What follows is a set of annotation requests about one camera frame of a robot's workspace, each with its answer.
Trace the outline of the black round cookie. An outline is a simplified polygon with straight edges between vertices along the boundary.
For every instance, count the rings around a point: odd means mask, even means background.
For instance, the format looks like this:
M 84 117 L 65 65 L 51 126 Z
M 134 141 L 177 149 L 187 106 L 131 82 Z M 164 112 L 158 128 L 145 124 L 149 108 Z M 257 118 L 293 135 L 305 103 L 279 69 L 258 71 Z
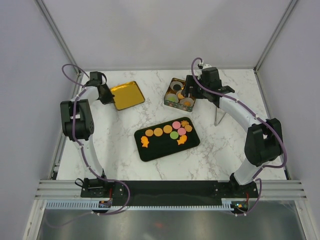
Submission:
M 179 85 L 179 84 L 174 84 L 173 86 L 172 86 L 172 89 L 174 90 L 174 91 L 179 91 L 180 89 L 181 89 L 181 86 Z

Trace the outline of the gold tin lid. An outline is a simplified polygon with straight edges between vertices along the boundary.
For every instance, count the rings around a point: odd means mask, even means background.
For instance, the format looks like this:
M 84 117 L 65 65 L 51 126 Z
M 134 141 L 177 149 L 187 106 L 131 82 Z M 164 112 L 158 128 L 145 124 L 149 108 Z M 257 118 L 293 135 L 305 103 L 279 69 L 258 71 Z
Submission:
M 145 97 L 136 81 L 130 81 L 110 89 L 114 95 L 114 105 L 118 111 L 142 104 Z

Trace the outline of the green christmas cookie tin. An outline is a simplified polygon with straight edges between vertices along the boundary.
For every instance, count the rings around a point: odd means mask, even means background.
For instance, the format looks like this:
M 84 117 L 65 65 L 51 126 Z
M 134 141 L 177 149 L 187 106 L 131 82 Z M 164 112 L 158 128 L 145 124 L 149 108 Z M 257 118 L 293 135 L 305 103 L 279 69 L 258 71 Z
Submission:
M 163 97 L 164 105 L 185 112 L 192 112 L 196 103 L 196 99 L 190 93 L 187 95 L 187 97 L 182 95 L 182 90 L 184 89 L 185 85 L 185 80 L 172 78 Z

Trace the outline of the metal serving tongs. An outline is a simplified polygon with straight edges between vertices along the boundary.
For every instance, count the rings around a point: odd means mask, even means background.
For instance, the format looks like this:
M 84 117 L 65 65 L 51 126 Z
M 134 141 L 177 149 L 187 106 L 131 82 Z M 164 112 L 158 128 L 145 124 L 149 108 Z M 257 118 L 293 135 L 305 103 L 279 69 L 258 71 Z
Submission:
M 218 126 L 219 123 L 222 121 L 226 112 L 218 107 L 214 108 L 214 126 Z

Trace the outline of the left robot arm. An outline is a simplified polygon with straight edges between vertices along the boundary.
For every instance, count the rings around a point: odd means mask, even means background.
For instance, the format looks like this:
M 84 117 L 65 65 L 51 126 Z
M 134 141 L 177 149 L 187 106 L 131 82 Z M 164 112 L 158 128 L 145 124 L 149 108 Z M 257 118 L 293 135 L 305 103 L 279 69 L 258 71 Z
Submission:
M 114 97 L 107 85 L 106 75 L 94 71 L 89 73 L 89 80 L 78 95 L 60 103 L 62 132 L 76 146 L 84 167 L 84 179 L 78 178 L 74 182 L 81 187 L 82 198 L 107 198 L 114 185 L 111 180 L 107 180 L 97 157 L 93 143 L 95 125 L 91 112 L 93 102 L 113 104 Z

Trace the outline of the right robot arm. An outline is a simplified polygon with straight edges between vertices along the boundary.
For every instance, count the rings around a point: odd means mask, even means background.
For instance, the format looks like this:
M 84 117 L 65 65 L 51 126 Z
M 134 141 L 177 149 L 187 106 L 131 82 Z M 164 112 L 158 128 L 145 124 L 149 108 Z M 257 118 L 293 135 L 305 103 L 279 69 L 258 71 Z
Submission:
M 218 109 L 229 114 L 246 132 L 245 159 L 229 178 L 228 191 L 233 197 L 241 197 L 263 168 L 284 154 L 282 126 L 278 119 L 258 117 L 245 103 L 239 100 L 235 90 L 224 86 L 215 67 L 200 69 L 198 75 L 186 76 L 182 95 L 206 99 Z

